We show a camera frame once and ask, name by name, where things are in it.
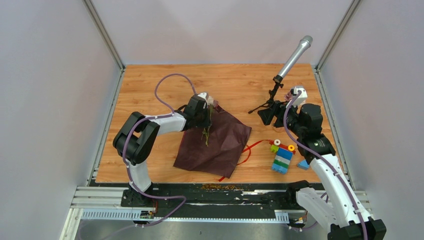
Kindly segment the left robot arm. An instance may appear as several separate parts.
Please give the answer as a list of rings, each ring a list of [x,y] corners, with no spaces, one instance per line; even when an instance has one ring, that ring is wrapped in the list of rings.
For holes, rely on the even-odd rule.
[[[143,115],[133,112],[116,134],[112,145],[122,157],[129,177],[129,186],[135,191],[134,200],[140,206],[149,206],[153,199],[183,199],[184,196],[153,196],[147,167],[156,138],[160,135],[184,132],[192,128],[212,125],[210,109],[213,97],[206,92],[193,95],[188,104],[163,115]]]

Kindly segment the blue triangular toy block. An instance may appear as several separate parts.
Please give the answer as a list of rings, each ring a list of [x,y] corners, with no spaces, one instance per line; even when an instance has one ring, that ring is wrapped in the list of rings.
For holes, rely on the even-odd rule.
[[[308,170],[310,168],[310,165],[308,164],[308,162],[304,159],[302,161],[300,161],[297,164],[297,167],[303,170]]]

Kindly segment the mauve rose with stem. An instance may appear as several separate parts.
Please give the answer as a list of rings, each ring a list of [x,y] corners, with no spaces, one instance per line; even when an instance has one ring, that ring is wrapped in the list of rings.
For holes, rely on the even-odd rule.
[[[290,101],[293,99],[293,95],[292,93],[289,91],[285,96],[284,96],[284,100],[285,101]]]

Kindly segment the silver microphone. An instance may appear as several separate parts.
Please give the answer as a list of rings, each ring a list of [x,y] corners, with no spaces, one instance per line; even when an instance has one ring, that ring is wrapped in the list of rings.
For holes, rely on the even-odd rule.
[[[285,62],[281,70],[275,76],[275,81],[278,83],[282,82],[282,79],[289,73],[291,68],[297,63],[303,53],[311,47],[313,38],[310,35],[305,35],[298,43],[298,46]]]

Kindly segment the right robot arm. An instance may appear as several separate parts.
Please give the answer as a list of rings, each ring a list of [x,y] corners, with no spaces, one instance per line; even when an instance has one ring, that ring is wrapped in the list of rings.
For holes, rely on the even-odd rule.
[[[284,127],[287,135],[310,168],[319,177],[330,202],[325,202],[306,180],[288,184],[286,204],[307,210],[327,230],[329,240],[382,240],[387,228],[374,219],[355,195],[341,169],[335,148],[322,133],[321,107],[306,103],[301,107],[281,101],[268,101],[258,110],[264,125]]]

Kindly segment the maroon flower bouquet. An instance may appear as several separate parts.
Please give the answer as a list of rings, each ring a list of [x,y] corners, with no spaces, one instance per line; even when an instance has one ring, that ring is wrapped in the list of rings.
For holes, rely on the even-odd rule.
[[[230,178],[250,138],[252,128],[217,105],[209,135],[202,128],[184,132],[173,166]]]

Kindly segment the black tripod stand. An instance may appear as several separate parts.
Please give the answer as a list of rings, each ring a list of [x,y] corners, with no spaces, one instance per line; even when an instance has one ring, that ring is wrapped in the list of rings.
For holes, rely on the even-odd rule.
[[[273,78],[273,81],[275,83],[273,89],[268,91],[269,99],[265,103],[263,103],[262,105],[248,111],[248,114],[252,114],[253,112],[255,112],[256,110],[258,110],[260,108],[268,108],[270,105],[272,105],[275,101],[274,98],[275,98],[278,90],[281,89],[284,86],[282,84],[282,80],[283,80],[283,77],[281,77],[280,75],[277,74]]]

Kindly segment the colourful toy block stack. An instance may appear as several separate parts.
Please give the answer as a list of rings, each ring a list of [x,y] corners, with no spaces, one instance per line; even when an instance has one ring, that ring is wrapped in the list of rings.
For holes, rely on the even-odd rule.
[[[270,150],[275,153],[271,169],[275,172],[286,174],[288,172],[293,155],[296,153],[295,146],[283,145],[279,139],[269,140]]]

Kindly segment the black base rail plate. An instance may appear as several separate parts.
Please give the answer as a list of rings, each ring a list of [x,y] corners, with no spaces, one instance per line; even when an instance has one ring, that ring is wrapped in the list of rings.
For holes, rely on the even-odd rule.
[[[156,217],[176,210],[171,216],[183,219],[274,219],[279,211],[290,218],[304,216],[306,210],[291,201],[287,187],[286,183],[154,183],[148,196],[124,190],[120,205],[150,210]]]

